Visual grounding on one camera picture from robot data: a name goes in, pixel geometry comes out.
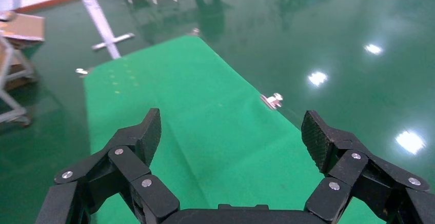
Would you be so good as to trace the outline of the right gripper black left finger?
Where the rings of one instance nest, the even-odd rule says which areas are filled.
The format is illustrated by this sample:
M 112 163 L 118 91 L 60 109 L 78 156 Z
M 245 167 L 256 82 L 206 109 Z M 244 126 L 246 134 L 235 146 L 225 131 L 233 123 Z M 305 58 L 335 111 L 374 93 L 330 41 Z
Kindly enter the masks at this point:
M 180 202 L 150 169 L 161 133 L 160 111 L 152 108 L 141 123 L 118 129 L 101 150 L 59 171 L 36 222 L 89 223 L 118 194 L 140 223 L 163 223 Z

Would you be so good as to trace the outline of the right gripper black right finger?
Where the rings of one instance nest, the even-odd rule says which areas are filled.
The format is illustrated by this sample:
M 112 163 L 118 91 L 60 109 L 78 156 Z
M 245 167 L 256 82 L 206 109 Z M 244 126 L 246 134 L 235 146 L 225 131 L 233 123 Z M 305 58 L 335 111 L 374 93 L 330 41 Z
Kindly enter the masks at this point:
M 304 209 L 325 223 L 337 223 L 356 198 L 386 223 L 434 223 L 429 184 L 371 153 L 351 132 L 327 125 L 308 110 L 302 141 L 323 180 Z

